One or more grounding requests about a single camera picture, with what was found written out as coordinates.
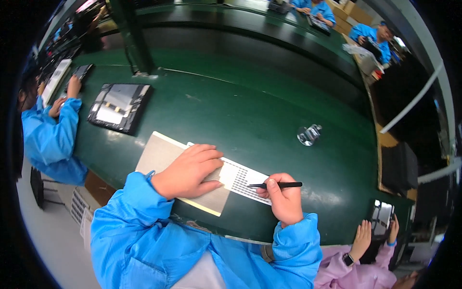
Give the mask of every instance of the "person in pink jacket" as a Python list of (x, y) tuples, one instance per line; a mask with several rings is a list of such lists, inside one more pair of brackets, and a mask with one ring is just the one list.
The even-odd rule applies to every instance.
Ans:
[(417, 273), (396, 280), (388, 270), (396, 247), (399, 223), (391, 221), (388, 240), (380, 247), (374, 264), (360, 264), (359, 259), (371, 244), (371, 222), (358, 226), (353, 245), (334, 246), (322, 250), (322, 261), (315, 278), (315, 289), (410, 289)]

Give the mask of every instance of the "jacket pocket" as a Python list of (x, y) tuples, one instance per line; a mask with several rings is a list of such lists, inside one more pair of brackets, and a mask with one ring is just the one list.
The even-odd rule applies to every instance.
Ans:
[(164, 289), (167, 275), (131, 258), (122, 277), (121, 289)]

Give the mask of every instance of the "pink jacket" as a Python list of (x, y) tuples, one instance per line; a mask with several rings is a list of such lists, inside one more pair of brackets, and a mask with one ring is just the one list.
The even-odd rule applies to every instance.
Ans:
[(315, 289), (387, 289), (396, 282), (395, 275), (388, 271), (395, 246), (386, 243), (380, 246), (376, 261), (361, 265), (359, 261), (347, 267), (342, 260), (350, 252), (350, 246), (334, 246), (322, 250), (322, 261), (315, 278)]

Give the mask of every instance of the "fingernail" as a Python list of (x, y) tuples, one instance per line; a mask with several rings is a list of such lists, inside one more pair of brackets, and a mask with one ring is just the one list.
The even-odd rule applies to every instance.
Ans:
[(276, 186), (276, 181), (272, 178), (268, 180), (268, 187), (274, 188)]

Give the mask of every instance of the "smartwatch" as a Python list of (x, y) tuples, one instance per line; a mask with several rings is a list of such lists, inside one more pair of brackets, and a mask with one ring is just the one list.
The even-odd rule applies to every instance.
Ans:
[(343, 262), (345, 263), (345, 265), (346, 265), (347, 267), (350, 267), (350, 266), (352, 266), (352, 265), (354, 264), (353, 258), (352, 258), (352, 257), (350, 256), (350, 254), (348, 254), (348, 253), (345, 254), (345, 255), (343, 255), (343, 258), (342, 258), (342, 259), (343, 259)]

